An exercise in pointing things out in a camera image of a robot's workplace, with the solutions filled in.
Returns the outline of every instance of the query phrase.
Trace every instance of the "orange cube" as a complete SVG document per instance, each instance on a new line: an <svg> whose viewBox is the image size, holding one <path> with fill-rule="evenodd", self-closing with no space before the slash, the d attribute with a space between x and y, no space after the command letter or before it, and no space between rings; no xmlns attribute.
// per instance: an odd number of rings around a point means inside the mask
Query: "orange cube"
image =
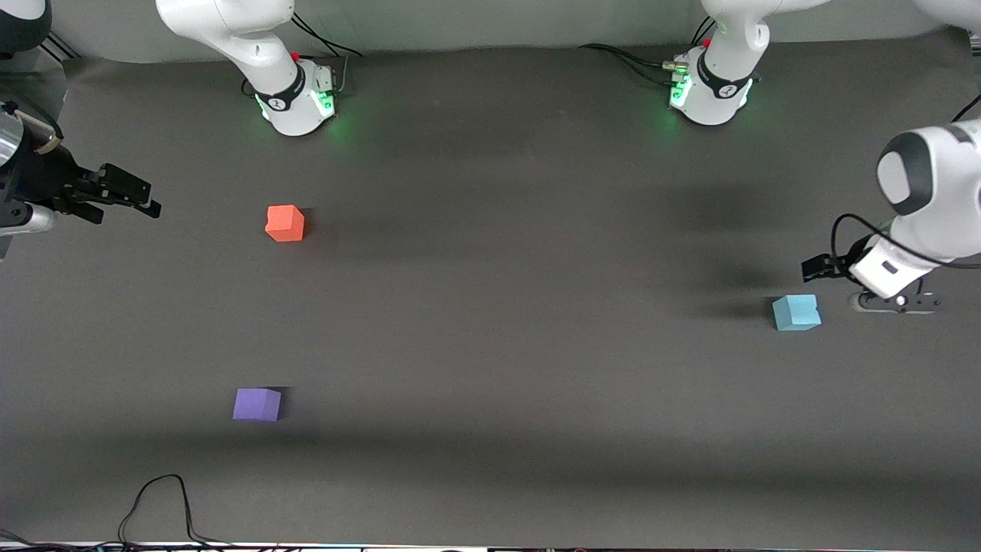
<svg viewBox="0 0 981 552"><path fill-rule="evenodd" d="M303 239L303 213L296 205L270 205L266 211L266 234L277 242Z"/></svg>

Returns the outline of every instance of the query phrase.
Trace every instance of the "black band on robot base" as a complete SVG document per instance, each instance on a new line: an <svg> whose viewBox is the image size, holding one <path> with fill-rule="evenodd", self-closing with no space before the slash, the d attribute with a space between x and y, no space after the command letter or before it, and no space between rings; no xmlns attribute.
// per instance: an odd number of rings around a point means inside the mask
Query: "black band on robot base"
<svg viewBox="0 0 981 552"><path fill-rule="evenodd" d="M736 95L737 92L743 89L744 86L749 82L752 75L747 75L738 81L727 81L721 77L717 77L708 70L708 66L705 65L705 52L701 52L698 56L698 62L696 63L698 70L698 77L701 81L708 85L712 89L712 93L715 97L719 99L729 99Z"/></svg>
<svg viewBox="0 0 981 552"><path fill-rule="evenodd" d="M255 95L259 96L259 99L268 105L273 111L285 111L289 109L290 105L292 105L293 100L296 99L296 96L300 95L300 92L303 91L305 84L306 72L303 71L303 68L297 64L296 79L293 81L293 84L289 86L289 88L275 94L264 94L256 90Z"/></svg>

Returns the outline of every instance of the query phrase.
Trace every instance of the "gray tabletop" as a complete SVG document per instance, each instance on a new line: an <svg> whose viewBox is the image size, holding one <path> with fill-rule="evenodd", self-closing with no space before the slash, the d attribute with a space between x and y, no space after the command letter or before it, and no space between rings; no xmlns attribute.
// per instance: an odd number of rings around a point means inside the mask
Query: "gray tabletop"
<svg viewBox="0 0 981 552"><path fill-rule="evenodd" d="M1 525L108 538L176 471L234 540L976 550L981 278L902 317L799 274L838 214L889 216L884 144L976 93L963 36L759 69L700 128L600 52L370 56L284 138L231 64L74 65L67 146L164 211L14 241ZM824 324L777 332L788 293ZM253 386L285 419L231 420ZM176 488L144 503L133 538L181 537Z"/></svg>

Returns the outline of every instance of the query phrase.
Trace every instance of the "light blue cube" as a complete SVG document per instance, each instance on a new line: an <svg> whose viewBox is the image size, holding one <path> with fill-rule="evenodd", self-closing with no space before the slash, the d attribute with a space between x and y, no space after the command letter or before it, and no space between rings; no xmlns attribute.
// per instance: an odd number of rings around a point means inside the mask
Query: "light blue cube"
<svg viewBox="0 0 981 552"><path fill-rule="evenodd" d="M773 302L773 316L782 332L802 332L821 325L815 296L784 296Z"/></svg>

